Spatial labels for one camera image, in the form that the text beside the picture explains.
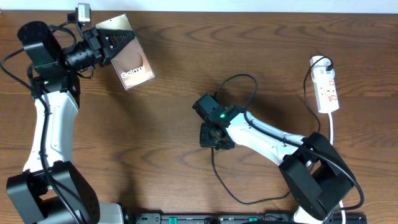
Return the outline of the Galaxy S25 Ultra smartphone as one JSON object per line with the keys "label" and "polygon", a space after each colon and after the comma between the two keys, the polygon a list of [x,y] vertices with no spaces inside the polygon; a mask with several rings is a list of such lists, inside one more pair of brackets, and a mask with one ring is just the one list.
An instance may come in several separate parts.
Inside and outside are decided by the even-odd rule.
{"label": "Galaxy S25 Ultra smartphone", "polygon": [[[95,27],[97,31],[98,29],[121,29],[133,30],[135,32],[126,14],[121,14],[120,16],[97,23]],[[111,63],[125,90],[129,90],[155,78],[155,73],[139,42],[137,34],[133,41],[127,44],[117,56],[111,59]]]}

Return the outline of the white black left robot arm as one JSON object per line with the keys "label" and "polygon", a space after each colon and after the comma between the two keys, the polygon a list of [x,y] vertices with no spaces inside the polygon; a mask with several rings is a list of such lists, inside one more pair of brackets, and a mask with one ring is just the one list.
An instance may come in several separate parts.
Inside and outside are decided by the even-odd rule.
{"label": "white black left robot arm", "polygon": [[[62,47],[54,33],[74,24],[81,40]],[[133,223],[118,203],[100,202],[73,164],[73,129],[80,107],[80,80],[95,65],[106,66],[115,51],[106,31],[91,26],[89,12],[75,11],[67,24],[33,21],[18,38],[31,59],[24,86],[37,112],[34,142],[19,175],[8,178],[6,190],[25,223]]]}

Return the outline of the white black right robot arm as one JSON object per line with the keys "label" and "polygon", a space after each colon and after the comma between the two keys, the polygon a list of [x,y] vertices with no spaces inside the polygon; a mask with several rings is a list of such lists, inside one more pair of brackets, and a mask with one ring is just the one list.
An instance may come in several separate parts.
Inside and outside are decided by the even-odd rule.
{"label": "white black right robot arm", "polygon": [[355,178],[329,140],[283,132],[239,106],[225,107],[205,94],[193,104],[203,119],[200,146],[246,146],[275,163],[299,205],[294,221],[321,223],[354,187]]}

